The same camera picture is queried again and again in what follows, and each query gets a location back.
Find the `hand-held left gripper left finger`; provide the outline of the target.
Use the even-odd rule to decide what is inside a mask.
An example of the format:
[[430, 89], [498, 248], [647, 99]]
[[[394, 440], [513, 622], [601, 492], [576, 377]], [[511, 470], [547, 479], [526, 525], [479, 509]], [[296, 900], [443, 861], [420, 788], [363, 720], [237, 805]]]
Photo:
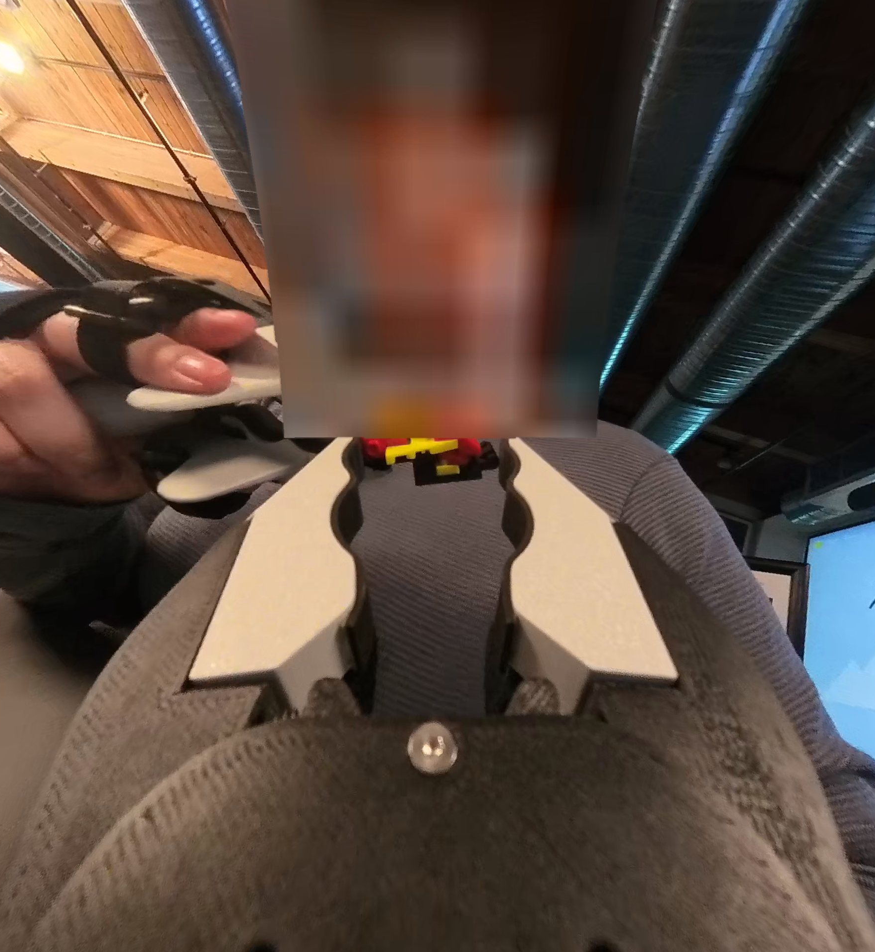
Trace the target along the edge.
[[253, 514], [189, 671], [191, 688], [266, 684], [301, 711], [340, 679], [370, 706], [370, 604], [356, 438], [332, 441]]

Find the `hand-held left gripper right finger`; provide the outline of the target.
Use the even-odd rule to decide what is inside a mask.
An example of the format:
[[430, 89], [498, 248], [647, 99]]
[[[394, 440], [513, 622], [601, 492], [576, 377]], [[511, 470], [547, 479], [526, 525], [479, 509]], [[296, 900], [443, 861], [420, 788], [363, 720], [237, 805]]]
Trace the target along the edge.
[[547, 682], [574, 715], [598, 682], [673, 687], [677, 667], [612, 518], [524, 440], [500, 449], [513, 551], [491, 627], [491, 712]]

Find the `red yellow lego assembly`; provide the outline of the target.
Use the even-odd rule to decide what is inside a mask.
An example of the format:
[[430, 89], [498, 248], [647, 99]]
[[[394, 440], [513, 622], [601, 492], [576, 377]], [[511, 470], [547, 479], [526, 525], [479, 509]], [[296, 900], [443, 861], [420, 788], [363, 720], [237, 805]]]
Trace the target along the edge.
[[475, 438], [361, 438], [359, 443], [366, 467], [384, 471], [408, 463], [417, 486], [479, 481], [500, 466], [494, 446]]

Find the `person's right hand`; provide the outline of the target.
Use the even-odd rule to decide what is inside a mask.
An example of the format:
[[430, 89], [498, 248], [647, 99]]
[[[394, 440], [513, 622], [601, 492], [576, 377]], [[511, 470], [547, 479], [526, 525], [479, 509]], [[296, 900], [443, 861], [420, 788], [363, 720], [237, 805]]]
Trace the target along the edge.
[[[94, 374], [77, 347], [77, 326], [57, 313], [28, 338], [0, 341], [0, 495], [99, 505], [149, 489], [134, 442], [104, 435], [67, 388]], [[248, 313], [203, 308], [169, 336], [131, 342], [126, 366], [148, 387], [216, 394], [232, 380], [218, 353], [255, 333]]]

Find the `white display screen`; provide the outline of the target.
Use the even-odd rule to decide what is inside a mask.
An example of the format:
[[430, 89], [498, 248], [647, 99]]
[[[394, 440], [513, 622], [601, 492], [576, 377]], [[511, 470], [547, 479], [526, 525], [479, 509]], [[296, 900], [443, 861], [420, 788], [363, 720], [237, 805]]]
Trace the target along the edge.
[[814, 537], [804, 666], [837, 732], [875, 760], [875, 521]]

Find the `spiral metal ceiling duct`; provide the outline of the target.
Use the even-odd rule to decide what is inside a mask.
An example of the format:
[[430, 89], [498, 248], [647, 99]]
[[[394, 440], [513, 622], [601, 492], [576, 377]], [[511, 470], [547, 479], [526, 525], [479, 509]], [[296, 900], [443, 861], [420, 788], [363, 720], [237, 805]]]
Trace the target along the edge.
[[632, 343], [808, 6], [661, 3], [636, 118], [600, 391]]
[[262, 220], [224, 2], [125, 1], [258, 237]]
[[632, 428], [676, 453], [875, 277], [875, 95], [663, 376]]

